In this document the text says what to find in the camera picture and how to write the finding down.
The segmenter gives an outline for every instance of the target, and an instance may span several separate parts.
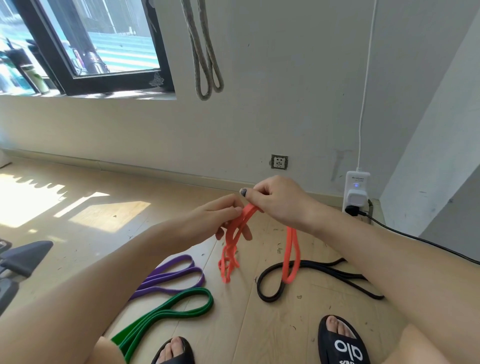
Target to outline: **black window frame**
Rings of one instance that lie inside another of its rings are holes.
[[[68,96],[108,94],[117,91],[155,89],[174,92],[167,55],[155,8],[141,1],[155,46],[159,69],[76,76],[63,45],[45,14],[40,0],[13,0],[38,49]]]

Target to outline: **black slide sandal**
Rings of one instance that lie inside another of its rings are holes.
[[[193,350],[192,347],[190,346],[189,342],[187,339],[183,338],[180,336],[180,340],[183,344],[183,353],[180,354],[179,356],[176,356],[174,358],[168,359],[164,361],[164,363],[168,364],[195,364],[195,359],[193,357]],[[172,339],[168,340],[165,344],[162,345],[160,349],[158,349],[158,352],[155,355],[155,358],[152,360],[152,364],[156,364],[156,361],[158,360],[158,357],[160,356],[160,352],[165,349],[165,346],[171,342]]]
[[[355,335],[355,339],[327,330],[327,315],[318,327],[318,353],[322,364],[370,364],[367,348],[358,332],[347,320],[335,316]]]

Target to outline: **person's right arm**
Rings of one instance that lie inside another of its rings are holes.
[[[342,254],[452,363],[478,362],[478,265],[323,205],[288,178],[266,179],[245,197]]]

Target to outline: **gray rope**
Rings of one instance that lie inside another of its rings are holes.
[[[197,27],[195,26],[195,20],[193,18],[193,9],[190,0],[181,0],[183,7],[183,14],[185,15],[185,21],[187,22],[188,32],[190,33],[190,43],[192,45],[193,55],[193,67],[195,72],[195,88],[197,90],[198,98],[202,101],[207,101],[212,95],[212,89],[215,92],[222,92],[224,83],[223,78],[216,61],[215,52],[212,46],[212,40],[210,39],[210,33],[208,31],[208,19],[205,0],[198,0],[198,9],[200,13],[200,25],[202,27],[202,33],[205,39],[205,46],[207,52],[207,61],[205,60],[204,52],[202,50],[202,44],[200,43],[200,36],[198,35]],[[207,92],[202,94],[202,82],[200,79],[200,66],[207,79]],[[218,86],[215,84],[213,72],[215,71],[218,79]]]

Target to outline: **person's right hand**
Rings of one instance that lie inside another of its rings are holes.
[[[240,194],[275,220],[302,231],[308,229],[308,216],[317,204],[294,180],[281,176],[242,188]]]

